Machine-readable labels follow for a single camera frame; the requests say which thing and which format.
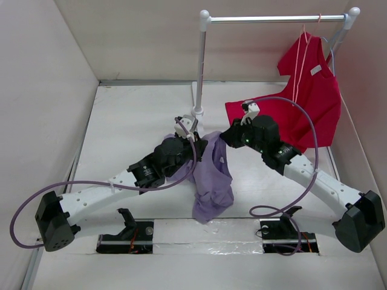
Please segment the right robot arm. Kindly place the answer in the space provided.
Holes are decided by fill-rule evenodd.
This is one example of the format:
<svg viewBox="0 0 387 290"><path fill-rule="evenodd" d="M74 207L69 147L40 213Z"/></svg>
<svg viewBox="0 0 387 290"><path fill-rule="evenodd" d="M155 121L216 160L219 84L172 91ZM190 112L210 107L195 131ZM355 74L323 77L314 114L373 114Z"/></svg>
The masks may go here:
<svg viewBox="0 0 387 290"><path fill-rule="evenodd" d="M235 119L221 139L232 148L247 146L261 154L266 166L305 187L338 216L332 227L338 241L352 252L363 251L385 228L382 200L362 193L313 166L297 148L281 141L277 123L267 115Z"/></svg>

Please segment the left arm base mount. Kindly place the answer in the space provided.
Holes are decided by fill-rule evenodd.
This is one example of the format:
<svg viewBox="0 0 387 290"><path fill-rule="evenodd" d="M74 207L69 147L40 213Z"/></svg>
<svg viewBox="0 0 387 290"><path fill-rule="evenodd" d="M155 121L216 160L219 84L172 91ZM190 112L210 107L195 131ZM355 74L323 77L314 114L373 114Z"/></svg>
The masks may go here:
<svg viewBox="0 0 387 290"><path fill-rule="evenodd" d="M96 246L99 254L152 254L154 220L137 221L127 208L119 208L124 220L117 234L100 234Z"/></svg>

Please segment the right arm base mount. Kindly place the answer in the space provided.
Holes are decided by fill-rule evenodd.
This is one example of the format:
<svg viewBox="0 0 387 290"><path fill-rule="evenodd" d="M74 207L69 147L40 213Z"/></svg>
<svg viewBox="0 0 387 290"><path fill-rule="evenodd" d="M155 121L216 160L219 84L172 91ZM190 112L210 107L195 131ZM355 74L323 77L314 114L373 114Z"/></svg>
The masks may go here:
<svg viewBox="0 0 387 290"><path fill-rule="evenodd" d="M302 209L294 206L280 217L260 219L260 229L255 235L262 239L264 254L277 253L289 256L293 251L297 253L319 253L316 235L309 232L297 232L296 226L289 218Z"/></svg>

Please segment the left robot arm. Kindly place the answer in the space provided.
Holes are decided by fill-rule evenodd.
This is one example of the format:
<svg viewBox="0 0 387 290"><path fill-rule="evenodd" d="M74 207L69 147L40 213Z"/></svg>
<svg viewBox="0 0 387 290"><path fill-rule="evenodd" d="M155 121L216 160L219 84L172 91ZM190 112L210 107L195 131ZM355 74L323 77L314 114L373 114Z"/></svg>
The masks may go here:
<svg viewBox="0 0 387 290"><path fill-rule="evenodd" d="M178 135L166 138L152 153L129 166L107 182L61 196L54 191L43 195L35 220L46 251L58 251L75 238L88 234L87 217L107 205L165 186L188 161L196 163L208 142L194 133L192 138Z"/></svg>

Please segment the purple t shirt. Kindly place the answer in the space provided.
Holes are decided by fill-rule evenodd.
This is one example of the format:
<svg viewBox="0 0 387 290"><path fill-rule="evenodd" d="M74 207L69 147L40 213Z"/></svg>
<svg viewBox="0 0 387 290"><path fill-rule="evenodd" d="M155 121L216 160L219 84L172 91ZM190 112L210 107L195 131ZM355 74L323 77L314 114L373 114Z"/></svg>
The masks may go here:
<svg viewBox="0 0 387 290"><path fill-rule="evenodd" d="M207 146L187 180L196 186L192 217L201 224L223 214L234 203L232 176L227 165L226 142L215 131L203 137Z"/></svg>

